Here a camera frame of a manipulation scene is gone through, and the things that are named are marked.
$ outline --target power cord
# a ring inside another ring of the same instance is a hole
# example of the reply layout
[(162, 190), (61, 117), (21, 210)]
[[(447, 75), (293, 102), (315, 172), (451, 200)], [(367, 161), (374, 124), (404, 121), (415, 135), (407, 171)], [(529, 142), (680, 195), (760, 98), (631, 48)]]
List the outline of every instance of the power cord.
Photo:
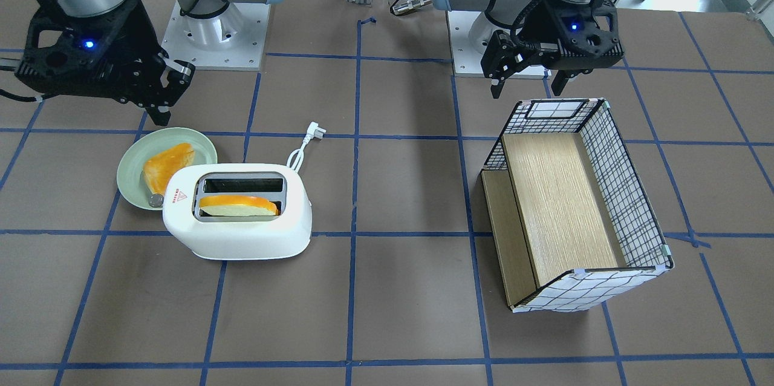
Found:
[(312, 141), (314, 138), (317, 138), (318, 140), (322, 140), (323, 135), (325, 135), (326, 130), (321, 128), (317, 122), (310, 122), (309, 127), (307, 127), (307, 135), (304, 136), (304, 141), (301, 141), (301, 147), (298, 149), (295, 149), (295, 151), (291, 152), (290, 156), (288, 156), (288, 161), (285, 165), (288, 166), (293, 171), (296, 171), (298, 173), (298, 170), (301, 170), (301, 164), (304, 163), (304, 149), (307, 147), (307, 144)]

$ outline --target toaster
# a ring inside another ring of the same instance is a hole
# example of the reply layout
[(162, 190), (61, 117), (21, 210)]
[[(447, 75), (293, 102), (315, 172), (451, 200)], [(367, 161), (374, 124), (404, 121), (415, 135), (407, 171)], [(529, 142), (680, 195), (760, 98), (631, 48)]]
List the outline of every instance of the toaster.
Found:
[[(213, 216), (199, 202), (211, 195), (252, 195), (279, 215)], [(296, 171), (273, 163), (210, 163), (177, 171), (164, 195), (169, 232), (199, 257), (266, 260), (296, 256), (309, 245), (312, 204)]]

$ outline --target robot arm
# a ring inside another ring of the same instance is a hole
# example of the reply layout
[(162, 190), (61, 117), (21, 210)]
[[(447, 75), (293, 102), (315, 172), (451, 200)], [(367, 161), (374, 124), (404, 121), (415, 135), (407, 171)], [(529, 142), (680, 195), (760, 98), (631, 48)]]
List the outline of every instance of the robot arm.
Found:
[[(195, 67), (173, 61), (160, 47), (141, 0), (37, 0), (21, 61), (0, 61), (0, 70), (43, 93), (9, 99), (42, 101), (57, 94), (108, 97), (144, 108), (152, 121), (166, 126), (169, 107), (191, 83)], [(210, 51), (239, 44), (250, 32), (231, 2), (281, 0), (178, 0), (190, 22), (188, 37)], [(53, 31), (53, 46), (41, 47), (41, 33)], [(161, 79), (166, 78), (166, 85)]]
[(610, 67), (624, 50), (611, 0), (434, 0), (437, 8), (484, 11), (495, 30), (481, 58), (499, 97), (506, 79), (531, 65), (556, 70), (552, 89), (570, 78)]
[[(41, 99), (71, 94), (132, 102), (166, 126), (169, 107), (188, 88), (195, 69), (169, 60), (141, 0), (37, 1), (41, 7), (30, 21), (15, 71), (19, 80), (44, 93)], [(53, 46), (41, 47), (44, 31), (59, 34)]]

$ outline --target green plate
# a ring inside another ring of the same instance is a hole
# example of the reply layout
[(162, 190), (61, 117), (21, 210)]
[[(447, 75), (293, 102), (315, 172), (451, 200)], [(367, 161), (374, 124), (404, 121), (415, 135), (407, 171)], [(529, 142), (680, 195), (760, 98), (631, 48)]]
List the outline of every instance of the green plate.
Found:
[(185, 127), (169, 127), (143, 136), (126, 151), (119, 162), (115, 180), (126, 201), (138, 208), (160, 211), (148, 204), (151, 193), (143, 179), (143, 165), (146, 161), (166, 149), (180, 143), (190, 143), (196, 152), (193, 165), (218, 163), (218, 153), (207, 136)]

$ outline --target blue tape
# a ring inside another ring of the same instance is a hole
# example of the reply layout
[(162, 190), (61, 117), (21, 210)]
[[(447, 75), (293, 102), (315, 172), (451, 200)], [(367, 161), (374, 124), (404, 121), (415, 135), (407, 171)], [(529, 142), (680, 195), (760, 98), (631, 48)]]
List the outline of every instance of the blue tape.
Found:
[(653, 135), (653, 140), (655, 140), (655, 147), (659, 150), (659, 154), (661, 155), (661, 160), (664, 163), (664, 168), (666, 169), (666, 175), (669, 177), (669, 182), (672, 184), (672, 189), (675, 191), (675, 196), (677, 196), (677, 204), (680, 205), (680, 212), (683, 213), (683, 219), (685, 220), (685, 226), (686, 229), (688, 229), (688, 234), (693, 237), (694, 235), (694, 228), (691, 227), (691, 221), (688, 220), (688, 211), (685, 209), (685, 204), (683, 203), (683, 196), (680, 195), (680, 188), (677, 187), (677, 181), (675, 181), (675, 177), (672, 174), (672, 168), (669, 166), (669, 161), (666, 160), (666, 154), (664, 152), (664, 149), (661, 147), (660, 141), (659, 141), (659, 135), (655, 132), (655, 127), (653, 126), (653, 121), (650, 119), (650, 114), (648, 113), (648, 108), (645, 105), (645, 100), (642, 99), (642, 94), (639, 92), (639, 87), (637, 86), (637, 82), (634, 78), (634, 74), (631, 72), (631, 67), (628, 64), (628, 61), (626, 58), (623, 58), (624, 66), (626, 67), (626, 72), (628, 74), (628, 77), (631, 81), (631, 86), (634, 87), (634, 92), (637, 96), (637, 100), (639, 101), (639, 105), (642, 108), (642, 113), (645, 114), (645, 119), (648, 122), (648, 127), (650, 127), (650, 133)]
[(468, 240), (470, 243), (470, 263), (473, 267), (473, 286), (476, 290), (476, 306), (478, 307), (478, 325), (481, 328), (481, 346), (484, 353), (484, 367), (486, 368), (487, 386), (494, 384), (492, 376), (492, 364), (489, 353), (489, 334), (486, 329), (484, 317), (484, 298), (481, 294), (481, 278), (478, 275), (478, 254), (476, 254), (476, 239), (473, 235), (473, 210), (470, 207), (470, 188), (467, 185), (467, 163), (465, 163), (465, 146), (462, 140), (462, 120), (460, 116), (460, 103), (457, 97), (457, 81), (451, 74), (451, 97), (454, 102), (454, 122), (457, 126), (457, 149), (460, 152), (460, 168), (462, 174), (462, 191), (465, 196), (465, 217), (467, 218)]
[[(608, 67), (614, 70), (626, 70), (626, 67), (620, 65), (614, 65)], [(668, 71), (673, 73), (708, 73), (713, 71), (720, 74), (774, 74), (774, 71), (758, 71), (758, 70), (702, 70), (699, 68), (661, 68), (661, 67), (632, 67), (630, 69), (637, 71)]]
[(739, 344), (739, 339), (736, 336), (736, 331), (733, 330), (733, 324), (730, 321), (730, 316), (728, 315), (728, 311), (725, 309), (725, 304), (723, 303), (723, 298), (721, 297), (721, 292), (718, 290), (718, 285), (715, 284), (715, 279), (712, 276), (712, 271), (710, 270), (710, 264), (707, 262), (707, 257), (705, 257), (704, 253), (699, 253), (699, 257), (701, 257), (701, 263), (704, 265), (704, 271), (707, 272), (707, 278), (710, 279), (710, 285), (712, 286), (712, 291), (715, 295), (715, 299), (718, 300), (718, 305), (721, 308), (721, 312), (723, 313), (723, 319), (726, 322), (726, 326), (728, 327), (728, 332), (730, 333), (730, 338), (733, 340), (733, 346), (736, 347), (736, 352), (738, 353), (739, 358), (741, 358), (741, 365), (744, 367), (744, 372), (747, 374), (747, 380), (750, 382), (751, 386), (755, 386), (755, 379), (752, 378), (752, 372), (750, 371), (750, 367), (747, 364), (747, 359), (744, 357), (744, 353), (741, 350), (741, 344)]
[(395, 57), (360, 57), (365, 61), (390, 61), (390, 62), (436, 62), (440, 64), (451, 64), (451, 59), (443, 58), (395, 58)]
[(551, 99), (551, 88), (548, 86), (548, 70), (542, 71), (542, 87), (545, 89), (545, 98)]
[(359, 361), (357, 366), (362, 367), (425, 367), (425, 366), (455, 366), (455, 365), (483, 365), (486, 363), (481, 358), (467, 359), (381, 359), (381, 361)]
[(697, 235), (707, 238), (774, 238), (774, 234), (728, 234), (728, 232), (697, 232)]
[(616, 357), (616, 365), (619, 368), (619, 377), (621, 378), (621, 386), (627, 386), (626, 373), (624, 372), (624, 364), (621, 361), (621, 351), (619, 351), (619, 343), (616, 340), (616, 331), (613, 329), (613, 320), (610, 318), (610, 311), (608, 310), (608, 302), (602, 301), (602, 312), (605, 314), (605, 322), (608, 324), (608, 333), (610, 334), (610, 344), (613, 345), (613, 355)]
[(35, 120), (38, 118), (38, 115), (41, 114), (41, 110), (44, 108), (45, 103), (46, 102), (42, 102), (38, 105), (38, 107), (35, 109), (35, 113), (33, 113), (33, 116), (30, 118), (30, 122), (27, 123), (27, 127), (24, 129), (22, 138), (19, 140), (19, 145), (16, 146), (16, 151), (13, 153), (11, 161), (8, 162), (8, 166), (5, 168), (5, 173), (3, 173), (3, 176), (0, 177), (0, 191), (2, 191), (5, 183), (8, 181), (8, 176), (11, 176), (11, 170), (13, 170), (13, 166), (16, 164), (16, 161), (19, 160), (19, 155), (22, 154), (24, 144), (27, 143), (27, 138), (30, 136), (30, 130), (33, 129), (33, 124), (35, 124)]
[(685, 241), (687, 243), (690, 243), (694, 247), (702, 246), (702, 247), (709, 248), (709, 249), (712, 248), (712, 246), (709, 243), (705, 243), (704, 241), (700, 241), (695, 236), (694, 237), (689, 237), (688, 234), (670, 234), (669, 232), (667, 232), (666, 234), (663, 234), (663, 235), (664, 235), (665, 238), (670, 238), (670, 239), (678, 240), (678, 241)]
[(215, 303), (212, 307), (212, 319), (210, 320), (210, 333), (207, 334), (207, 347), (204, 350), (204, 366), (201, 368), (201, 377), (199, 377), (199, 386), (206, 386), (207, 372), (212, 356), (212, 345), (215, 342), (215, 329), (218, 328), (218, 314), (221, 311), (221, 297), (223, 296), (223, 284), (226, 280), (226, 267), (229, 265), (227, 260), (221, 262), (221, 273), (218, 275), (218, 289), (215, 291)]
[(83, 287), (83, 294), (80, 296), (80, 304), (78, 304), (78, 310), (75, 313), (75, 319), (73, 320), (73, 326), (70, 328), (70, 335), (67, 337), (67, 344), (64, 347), (64, 352), (62, 354), (62, 361), (60, 363), (60, 367), (58, 370), (56, 370), (56, 378), (54, 380), (54, 386), (60, 386), (62, 383), (62, 377), (64, 375), (64, 366), (67, 364), (67, 361), (70, 359), (70, 352), (73, 350), (73, 344), (75, 343), (75, 335), (78, 333), (78, 328), (80, 327), (80, 320), (83, 319), (83, 311), (86, 310), (86, 301), (89, 298), (89, 293), (91, 292), (91, 285), (94, 284), (94, 276), (97, 275), (97, 267), (99, 266), (99, 260), (102, 258), (102, 251), (105, 248), (105, 240), (108, 239), (108, 229), (110, 228), (110, 225), (113, 221), (113, 216), (115, 215), (116, 207), (119, 205), (119, 198), (121, 197), (121, 193), (119, 191), (115, 192), (115, 195), (113, 196), (113, 204), (110, 207), (110, 212), (108, 212), (108, 220), (105, 221), (105, 228), (103, 229), (102, 237), (100, 237), (99, 244), (97, 245), (97, 251), (94, 253), (94, 259), (91, 262), (91, 270), (89, 270), (89, 276), (86, 279), (86, 285)]
[[(694, 37), (694, 33), (691, 31), (691, 28), (688, 26), (688, 21), (685, 20), (685, 16), (683, 16), (682, 12), (678, 12), (677, 14), (680, 16), (680, 20), (683, 21), (683, 25), (685, 26), (686, 31), (688, 31), (688, 36), (691, 37), (691, 41), (694, 42), (694, 46), (696, 47), (696, 50), (699, 52), (699, 56), (701, 57), (701, 60), (704, 61), (704, 65), (707, 67), (708, 72), (710, 72), (710, 76), (712, 77), (712, 80), (715, 83), (715, 86), (718, 88), (718, 92), (721, 95), (723, 102), (726, 105), (726, 108), (728, 108), (728, 113), (730, 113), (730, 116), (732, 116), (733, 122), (736, 123), (736, 127), (739, 129), (739, 132), (741, 133), (741, 137), (744, 138), (744, 141), (746, 143), (749, 143), (750, 140), (749, 138), (747, 138), (747, 133), (744, 132), (744, 128), (741, 127), (741, 122), (739, 122), (739, 118), (736, 116), (736, 113), (733, 112), (733, 108), (730, 107), (730, 102), (728, 102), (728, 97), (726, 97), (726, 94), (723, 91), (723, 88), (721, 87), (721, 83), (718, 82), (718, 77), (715, 76), (712, 67), (710, 67), (710, 63), (709, 61), (707, 61), (707, 57), (705, 57), (704, 52), (702, 52), (701, 47), (699, 47), (699, 42), (696, 41), (696, 37)], [(774, 184), (772, 184), (772, 180), (769, 177), (769, 174), (766, 173), (766, 169), (763, 167), (761, 160), (758, 158), (758, 154), (757, 152), (755, 152), (755, 149), (752, 146), (750, 146), (749, 148), (750, 148), (750, 152), (752, 153), (753, 159), (755, 159), (755, 163), (757, 163), (758, 165), (758, 169), (760, 169), (764, 179), (766, 180), (766, 183), (769, 185), (769, 190), (771, 190), (771, 192), (774, 194)]]
[[(371, 20), (373, 17), (370, 17), (370, 19), (364, 20), (360, 22), (360, 24), (365, 24), (369, 22), (376, 22), (376, 20)], [(445, 59), (445, 58), (398, 58), (398, 57), (367, 57), (360, 55), (360, 52), (357, 52), (357, 55), (324, 55), (319, 53), (277, 53), (277, 52), (270, 52), (266, 53), (266, 56), (269, 57), (290, 57), (290, 58), (321, 58), (321, 59), (347, 59), (347, 60), (361, 60), (361, 61), (389, 61), (389, 62), (437, 62), (442, 64), (450, 64), (452, 62), (451, 59)]]
[(320, 55), (317, 53), (266, 53), (267, 57), (289, 57), (289, 58), (323, 58), (323, 59), (354, 59), (354, 55)]
[(672, 146), (759, 146), (772, 147), (774, 143), (739, 143), (733, 141), (655, 141), (655, 140), (624, 140), (627, 144), (669, 144)]
[[(774, 353), (667, 353), (667, 354), (629, 354), (616, 356), (555, 356), (555, 358), (492, 358), (492, 365), (524, 364), (597, 364), (616, 362), (646, 361), (733, 361), (734, 359), (774, 359)], [(415, 367), (415, 366), (458, 366), (483, 365), (483, 358), (467, 359), (370, 359), (357, 361), (362, 367)], [(335, 368), (346, 367), (346, 361), (224, 361), (210, 362), (213, 369), (248, 368)], [(2, 370), (55, 370), (61, 364), (0, 364)], [(164, 370), (164, 369), (202, 369), (202, 362), (77, 362), (64, 365), (65, 370)]]
[(258, 104), (258, 93), (261, 87), (261, 74), (255, 75), (255, 86), (252, 89), (252, 103), (250, 104), (250, 116), (247, 119), (247, 128), (244, 130), (244, 154), (242, 163), (247, 162), (247, 152), (250, 146), (250, 132), (252, 132), (252, 119), (255, 117), (255, 107)]

